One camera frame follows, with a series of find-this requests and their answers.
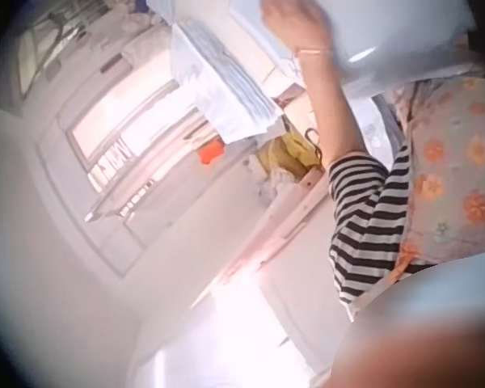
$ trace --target orange flower pattern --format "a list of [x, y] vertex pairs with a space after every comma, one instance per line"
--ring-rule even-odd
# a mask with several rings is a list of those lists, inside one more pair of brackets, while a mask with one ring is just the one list
[[422, 194], [422, 191], [424, 190], [424, 183], [426, 182], [427, 178], [428, 177], [426, 176], [426, 174], [422, 174], [416, 177], [415, 185], [413, 187], [413, 189], [415, 190], [415, 194]]
[[444, 158], [444, 143], [439, 140], [431, 140], [424, 147], [424, 155], [432, 164], [441, 162]]
[[390, 284], [399, 281], [408, 266], [420, 256], [419, 248], [410, 240], [401, 245], [395, 269], [389, 275]]
[[463, 80], [463, 88], [466, 91], [474, 91], [476, 89], [476, 78], [465, 78]]
[[485, 115], [485, 103], [472, 103], [469, 110], [475, 116]]
[[[415, 101], [414, 90], [406, 86], [394, 96], [415, 155], [394, 280], [414, 259], [438, 263], [485, 247], [485, 80], [435, 80], [421, 86]], [[409, 127], [407, 101], [414, 107]]]
[[485, 167], [485, 138], [474, 136], [467, 148], [469, 159], [478, 167]]
[[452, 93], [444, 93], [439, 99], [438, 99], [438, 104], [443, 107], [445, 105], [447, 105], [447, 103], [449, 101], [451, 101], [451, 99], [453, 98], [453, 94]]
[[425, 200], [438, 200], [444, 195], [444, 182], [442, 178], [435, 174], [430, 174], [424, 181], [422, 187], [422, 197]]
[[485, 195], [477, 191], [472, 192], [464, 201], [463, 208], [467, 219], [473, 224], [485, 222]]

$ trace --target white paper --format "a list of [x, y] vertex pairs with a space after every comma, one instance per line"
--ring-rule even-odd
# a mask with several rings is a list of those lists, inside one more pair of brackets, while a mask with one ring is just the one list
[[194, 94], [195, 105], [227, 144], [266, 133], [282, 115], [222, 43], [197, 21], [173, 26], [171, 68], [173, 77]]

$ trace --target bright light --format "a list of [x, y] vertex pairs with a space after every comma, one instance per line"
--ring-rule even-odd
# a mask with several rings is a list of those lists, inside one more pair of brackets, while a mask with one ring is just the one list
[[241, 387], [309, 386], [309, 377], [298, 359], [279, 347], [287, 335], [254, 274], [235, 276], [228, 285], [216, 288], [213, 296], [221, 349]]
[[165, 353], [159, 351], [154, 358], [154, 388], [165, 387]]
[[359, 54], [356, 54], [355, 56], [353, 56], [352, 58], [350, 58], [348, 61], [350, 63], [354, 63], [354, 62], [358, 62], [360, 61], [361, 59], [367, 57], [368, 55], [370, 55], [371, 53], [373, 53], [375, 50], [376, 50], [377, 47], [372, 47], [372, 48], [369, 48], [368, 50], [365, 50]]

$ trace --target black and white striped sleeve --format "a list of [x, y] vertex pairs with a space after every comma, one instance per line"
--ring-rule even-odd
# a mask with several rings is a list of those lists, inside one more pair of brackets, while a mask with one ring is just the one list
[[336, 204], [336, 230], [353, 214], [370, 210], [367, 200], [384, 186], [388, 170], [375, 158], [356, 154], [342, 158], [329, 170], [331, 196]]
[[395, 266], [406, 223], [408, 172], [406, 146], [392, 171], [366, 154], [344, 157], [329, 171], [336, 222], [329, 256], [344, 304]]

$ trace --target yellow object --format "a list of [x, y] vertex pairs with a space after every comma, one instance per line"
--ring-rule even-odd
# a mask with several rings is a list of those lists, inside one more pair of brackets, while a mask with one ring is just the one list
[[300, 133], [298, 133], [298, 131], [291, 129], [291, 131], [286, 133], [282, 139], [284, 139], [289, 154], [305, 167], [310, 168], [319, 164], [319, 160], [316, 157], [313, 147]]

